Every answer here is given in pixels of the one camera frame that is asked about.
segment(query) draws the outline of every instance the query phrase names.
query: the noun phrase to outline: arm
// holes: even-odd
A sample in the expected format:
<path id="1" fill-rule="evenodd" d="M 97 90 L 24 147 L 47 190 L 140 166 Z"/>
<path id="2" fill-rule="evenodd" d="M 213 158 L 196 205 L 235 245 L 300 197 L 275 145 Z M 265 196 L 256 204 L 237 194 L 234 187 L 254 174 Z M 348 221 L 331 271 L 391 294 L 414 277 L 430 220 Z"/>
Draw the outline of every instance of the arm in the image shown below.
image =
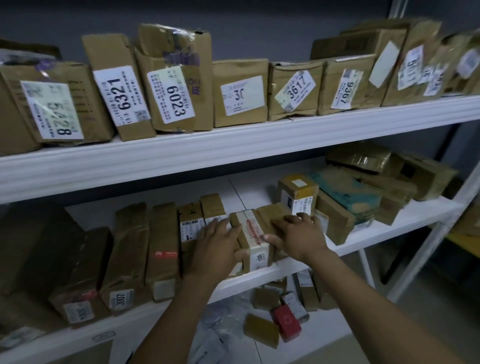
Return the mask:
<path id="1" fill-rule="evenodd" d="M 227 232 L 228 219 L 212 221 L 199 235 L 190 272 L 132 357 L 132 364 L 184 364 L 198 322 L 219 282 L 248 252 L 236 250 L 241 227 Z"/>
<path id="2" fill-rule="evenodd" d="M 298 215 L 274 221 L 282 238 L 264 239 L 318 274 L 371 363 L 462 363 L 328 249 L 318 218 Z"/>

